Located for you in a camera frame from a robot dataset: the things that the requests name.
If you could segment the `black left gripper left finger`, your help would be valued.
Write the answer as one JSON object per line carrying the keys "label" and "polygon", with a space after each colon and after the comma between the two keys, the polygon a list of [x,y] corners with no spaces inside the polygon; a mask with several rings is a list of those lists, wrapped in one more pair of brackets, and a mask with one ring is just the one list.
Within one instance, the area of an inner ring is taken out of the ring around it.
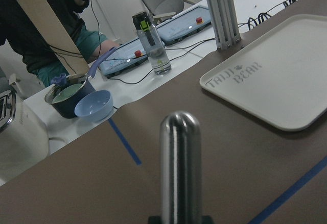
{"label": "black left gripper left finger", "polygon": [[160,216],[149,216],[148,224],[161,224],[161,217]]}

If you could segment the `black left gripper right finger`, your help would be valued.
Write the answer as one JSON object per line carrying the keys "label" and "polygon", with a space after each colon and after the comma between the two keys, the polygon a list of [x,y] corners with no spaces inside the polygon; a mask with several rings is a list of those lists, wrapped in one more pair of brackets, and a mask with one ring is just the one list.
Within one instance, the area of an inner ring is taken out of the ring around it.
{"label": "black left gripper right finger", "polygon": [[211,216],[204,215],[201,217],[201,223],[202,224],[214,224],[214,221]]}

